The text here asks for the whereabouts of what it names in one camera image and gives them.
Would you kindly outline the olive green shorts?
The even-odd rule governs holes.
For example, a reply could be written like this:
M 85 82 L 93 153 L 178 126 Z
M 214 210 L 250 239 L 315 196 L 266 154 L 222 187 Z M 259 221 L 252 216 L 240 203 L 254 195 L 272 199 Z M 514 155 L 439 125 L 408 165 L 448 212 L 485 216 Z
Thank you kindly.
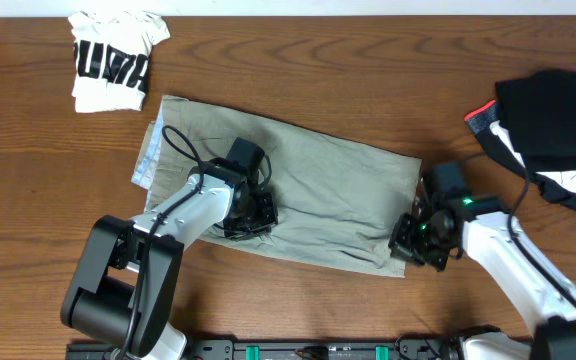
M 228 240 L 217 228 L 203 240 L 276 259 L 384 277 L 405 264 L 388 242 L 415 198 L 421 161 L 270 118 L 175 96 L 163 97 L 143 138 L 132 182 L 147 191 L 146 209 L 179 190 L 193 161 L 163 139 L 180 130 L 203 160 L 227 155 L 244 138 L 267 154 L 263 173 L 278 208 L 270 233 Z

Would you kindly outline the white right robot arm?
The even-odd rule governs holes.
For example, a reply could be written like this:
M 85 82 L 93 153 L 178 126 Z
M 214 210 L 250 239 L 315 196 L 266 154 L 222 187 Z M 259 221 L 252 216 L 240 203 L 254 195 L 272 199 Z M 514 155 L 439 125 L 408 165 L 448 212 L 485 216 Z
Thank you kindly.
M 393 257 L 445 269 L 468 256 L 494 279 L 530 331 L 531 342 L 499 330 L 468 331 L 443 343 L 443 359 L 576 359 L 576 285 L 531 242 L 495 196 L 442 198 L 397 221 Z

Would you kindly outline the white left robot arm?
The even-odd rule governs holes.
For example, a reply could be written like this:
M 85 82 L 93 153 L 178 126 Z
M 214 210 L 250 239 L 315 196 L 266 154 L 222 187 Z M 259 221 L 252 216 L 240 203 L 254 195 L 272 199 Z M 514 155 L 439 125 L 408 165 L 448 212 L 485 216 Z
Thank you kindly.
M 270 231 L 277 210 L 258 160 L 215 158 L 155 209 L 92 227 L 62 304 L 64 325 L 110 345 L 112 359 L 179 359 L 169 322 L 182 256 L 211 227 L 231 241 Z

